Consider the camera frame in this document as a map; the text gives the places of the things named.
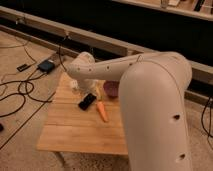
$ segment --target small bowl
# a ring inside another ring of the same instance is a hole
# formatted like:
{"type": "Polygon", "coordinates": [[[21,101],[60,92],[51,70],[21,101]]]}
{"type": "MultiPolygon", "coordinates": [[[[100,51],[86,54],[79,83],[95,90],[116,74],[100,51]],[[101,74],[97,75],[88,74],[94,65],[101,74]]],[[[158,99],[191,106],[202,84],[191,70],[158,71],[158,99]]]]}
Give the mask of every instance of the small bowl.
{"type": "Polygon", "coordinates": [[[111,98],[118,97],[118,87],[118,81],[105,81],[103,85],[105,93],[111,98]]]}

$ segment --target cable on floor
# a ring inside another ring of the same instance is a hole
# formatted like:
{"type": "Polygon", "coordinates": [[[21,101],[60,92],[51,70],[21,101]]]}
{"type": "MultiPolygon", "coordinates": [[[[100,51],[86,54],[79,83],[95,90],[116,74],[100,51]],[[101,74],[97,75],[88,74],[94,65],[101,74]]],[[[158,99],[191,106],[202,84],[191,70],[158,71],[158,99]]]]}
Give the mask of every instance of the cable on floor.
{"type": "MultiPolygon", "coordinates": [[[[14,75],[17,75],[17,74],[19,74],[19,72],[15,72],[15,73],[3,75],[2,78],[1,78],[1,83],[4,83],[4,80],[5,80],[5,78],[6,78],[7,76],[10,76],[10,75],[13,75],[13,76],[14,76],[14,75]]],[[[8,89],[8,86],[7,86],[7,85],[4,85],[4,86],[5,86],[5,87],[4,87],[3,91],[2,91],[2,93],[0,94],[0,97],[3,96],[4,93],[6,92],[6,90],[8,89]]]]}
{"type": "Polygon", "coordinates": [[[18,92],[19,92],[20,94],[27,95],[31,100],[34,100],[34,101],[37,101],[37,102],[41,102],[41,103],[51,103],[52,101],[46,101],[46,100],[37,99],[37,98],[34,98],[34,97],[32,97],[32,96],[30,95],[31,92],[29,92],[29,90],[28,90],[28,82],[29,82],[29,80],[31,80],[31,77],[32,77],[32,76],[33,76],[33,74],[31,74],[31,75],[26,79],[26,81],[23,81],[23,82],[21,82],[21,83],[19,84],[19,86],[18,86],[18,92]],[[21,91],[21,87],[22,87],[23,84],[24,84],[24,88],[25,88],[25,92],[24,92],[24,93],[21,91]]]}
{"type": "Polygon", "coordinates": [[[65,40],[67,40],[67,38],[68,38],[68,36],[64,37],[63,40],[60,42],[60,44],[58,46],[58,57],[59,57],[59,60],[60,60],[60,64],[63,67],[63,69],[64,69],[65,72],[67,72],[67,69],[66,69],[66,67],[63,64],[63,60],[61,59],[61,47],[62,47],[63,42],[65,40]]]}
{"type": "Polygon", "coordinates": [[[34,84],[33,84],[31,81],[38,80],[38,79],[40,79],[42,76],[45,75],[45,74],[43,73],[43,74],[39,75],[39,76],[36,77],[36,78],[30,78],[36,71],[37,71],[37,69],[36,69],[35,71],[33,71],[33,73],[30,74],[29,78],[27,78],[26,80],[15,80],[15,81],[9,81],[9,82],[5,82],[5,83],[1,83],[1,84],[0,84],[0,86],[8,85],[8,84],[14,84],[14,83],[20,83],[20,84],[25,83],[25,84],[30,84],[30,85],[31,85],[31,89],[27,89],[25,93],[19,91],[19,89],[18,89],[18,92],[16,92],[16,93],[11,93],[11,94],[9,94],[9,95],[7,95],[7,96],[5,96],[5,97],[3,97],[3,98],[0,99],[0,102],[1,102],[1,101],[5,100],[5,99],[11,97],[11,96],[21,96],[21,97],[23,98],[22,104],[21,104],[17,109],[15,109],[14,111],[9,112],[9,113],[7,113],[7,114],[1,114],[1,115],[0,115],[0,118],[13,115],[14,113],[18,112],[19,110],[21,110],[21,109],[24,107],[24,105],[25,105],[25,103],[26,103],[26,96],[25,96],[25,95],[28,95],[28,94],[32,93],[33,90],[34,90],[34,87],[35,87],[34,84]]]}
{"type": "MultiPolygon", "coordinates": [[[[53,96],[54,96],[54,94],[55,94],[55,92],[54,93],[52,93],[48,98],[47,98],[47,100],[46,101],[49,101],[53,96]]],[[[30,117],[6,140],[6,142],[2,145],[2,146],[0,146],[0,150],[2,150],[6,145],[7,145],[7,143],[27,124],[27,122],[45,105],[46,103],[42,103],[39,107],[38,107],[38,109],[35,111],[35,112],[33,112],[31,115],[30,115],[30,117]]]]}
{"type": "Polygon", "coordinates": [[[203,127],[203,130],[205,131],[205,133],[207,134],[207,142],[210,146],[210,148],[213,150],[213,146],[210,142],[210,138],[213,138],[213,135],[211,133],[211,127],[212,127],[212,107],[213,107],[213,99],[212,97],[209,97],[206,104],[205,104],[205,107],[203,109],[203,112],[201,114],[201,125],[203,127]],[[205,127],[205,124],[204,124],[204,115],[206,113],[206,110],[207,110],[207,107],[209,106],[209,125],[208,125],[208,130],[207,128],[205,127]]]}
{"type": "Polygon", "coordinates": [[[33,61],[32,64],[30,64],[30,66],[37,64],[37,61],[29,54],[29,52],[26,49],[26,46],[24,46],[23,42],[21,40],[18,40],[18,38],[15,36],[16,41],[18,41],[19,43],[21,43],[23,46],[23,49],[25,51],[25,53],[27,54],[27,56],[33,61]]]}

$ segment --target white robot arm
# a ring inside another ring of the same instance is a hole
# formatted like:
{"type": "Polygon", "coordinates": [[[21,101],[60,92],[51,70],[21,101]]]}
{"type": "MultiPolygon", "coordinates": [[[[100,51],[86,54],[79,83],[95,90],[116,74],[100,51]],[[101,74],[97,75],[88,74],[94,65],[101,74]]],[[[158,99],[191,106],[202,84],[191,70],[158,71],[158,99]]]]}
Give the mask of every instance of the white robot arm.
{"type": "Polygon", "coordinates": [[[184,91],[192,71],[175,52],[138,54],[95,63],[81,53],[68,68],[79,86],[120,81],[119,102],[132,171],[191,171],[184,91]]]}

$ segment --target orange carrot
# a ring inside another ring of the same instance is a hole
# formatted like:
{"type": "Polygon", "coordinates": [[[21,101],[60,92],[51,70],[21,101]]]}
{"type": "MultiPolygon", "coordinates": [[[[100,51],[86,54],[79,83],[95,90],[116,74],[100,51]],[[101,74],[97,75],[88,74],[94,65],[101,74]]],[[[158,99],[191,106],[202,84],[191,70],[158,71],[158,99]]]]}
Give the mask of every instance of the orange carrot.
{"type": "Polygon", "coordinates": [[[109,122],[109,118],[108,118],[108,115],[105,111],[105,107],[104,107],[104,104],[102,101],[98,101],[97,104],[97,109],[101,115],[101,118],[103,119],[104,122],[109,122]]]}

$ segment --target wooden table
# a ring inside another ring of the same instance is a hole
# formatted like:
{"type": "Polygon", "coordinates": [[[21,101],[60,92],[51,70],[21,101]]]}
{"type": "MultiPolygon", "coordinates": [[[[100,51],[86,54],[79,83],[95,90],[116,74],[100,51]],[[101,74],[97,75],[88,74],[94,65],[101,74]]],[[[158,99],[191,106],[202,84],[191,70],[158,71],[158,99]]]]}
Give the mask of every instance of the wooden table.
{"type": "Polygon", "coordinates": [[[104,123],[96,110],[96,102],[87,111],[78,107],[82,99],[71,90],[70,81],[63,73],[37,149],[55,152],[62,164],[65,164],[59,153],[62,151],[127,155],[118,99],[109,99],[99,83],[110,120],[104,123]]]}

